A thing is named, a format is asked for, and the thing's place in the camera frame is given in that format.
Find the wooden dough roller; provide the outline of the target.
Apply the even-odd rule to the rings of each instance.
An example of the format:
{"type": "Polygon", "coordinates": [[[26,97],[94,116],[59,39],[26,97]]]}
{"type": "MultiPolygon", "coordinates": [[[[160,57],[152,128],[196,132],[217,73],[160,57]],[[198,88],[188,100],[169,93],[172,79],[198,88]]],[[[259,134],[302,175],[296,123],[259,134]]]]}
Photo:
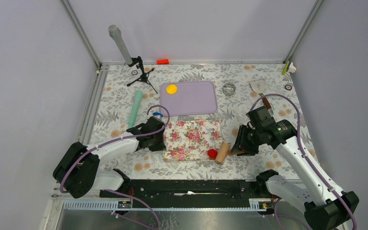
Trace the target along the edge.
{"type": "Polygon", "coordinates": [[[223,164],[228,156],[235,156],[243,153],[245,153],[243,150],[232,150],[229,143],[222,143],[214,161],[216,164],[223,164]]]}

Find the floral tray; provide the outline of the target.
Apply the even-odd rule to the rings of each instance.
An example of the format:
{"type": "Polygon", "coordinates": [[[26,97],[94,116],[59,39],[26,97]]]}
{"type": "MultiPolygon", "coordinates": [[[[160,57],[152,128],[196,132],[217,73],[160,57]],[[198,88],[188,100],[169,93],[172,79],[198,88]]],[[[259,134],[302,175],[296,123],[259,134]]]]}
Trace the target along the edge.
{"type": "Polygon", "coordinates": [[[223,143],[221,123],[214,120],[169,122],[164,131],[167,162],[209,161],[209,149],[219,150],[223,143]]]}

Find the red dough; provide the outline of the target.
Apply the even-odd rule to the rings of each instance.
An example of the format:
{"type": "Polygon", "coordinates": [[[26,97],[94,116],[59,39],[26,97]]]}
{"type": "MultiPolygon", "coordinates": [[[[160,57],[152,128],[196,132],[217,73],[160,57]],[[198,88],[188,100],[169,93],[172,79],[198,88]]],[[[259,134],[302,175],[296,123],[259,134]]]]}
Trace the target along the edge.
{"type": "Polygon", "coordinates": [[[208,157],[209,157],[210,159],[215,160],[215,159],[216,159],[216,157],[218,156],[218,151],[217,151],[216,149],[209,149],[209,150],[207,151],[207,155],[208,155],[208,157]]]}

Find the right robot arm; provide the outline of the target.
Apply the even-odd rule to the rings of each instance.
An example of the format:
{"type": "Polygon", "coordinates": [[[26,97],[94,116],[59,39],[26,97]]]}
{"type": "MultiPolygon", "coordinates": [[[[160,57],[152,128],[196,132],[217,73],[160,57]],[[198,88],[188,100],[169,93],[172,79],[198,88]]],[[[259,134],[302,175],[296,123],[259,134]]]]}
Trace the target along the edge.
{"type": "Polygon", "coordinates": [[[278,172],[267,170],[256,179],[259,196],[271,194],[298,209],[313,230],[331,230],[348,220],[359,203],[358,196],[340,187],[308,153],[298,131],[288,120],[276,121],[265,106],[247,113],[248,125],[241,125],[231,152],[256,155],[261,145],[272,147],[293,168],[305,185],[302,189],[278,172]]]}

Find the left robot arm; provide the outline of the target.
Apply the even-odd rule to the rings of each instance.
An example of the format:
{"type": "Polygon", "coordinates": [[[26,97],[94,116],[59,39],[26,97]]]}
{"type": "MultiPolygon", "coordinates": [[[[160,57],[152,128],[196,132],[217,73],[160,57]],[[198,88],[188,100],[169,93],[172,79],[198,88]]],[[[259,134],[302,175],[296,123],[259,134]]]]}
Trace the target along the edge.
{"type": "Polygon", "coordinates": [[[77,141],[71,144],[54,169],[53,178],[60,183],[60,191],[73,198],[80,198],[91,190],[111,190],[116,196],[123,197],[129,192],[129,179],[116,169],[106,171],[101,167],[120,155],[138,150],[164,150],[165,127],[162,120],[151,116],[146,123],[129,128],[104,143],[86,146],[77,141]]]}

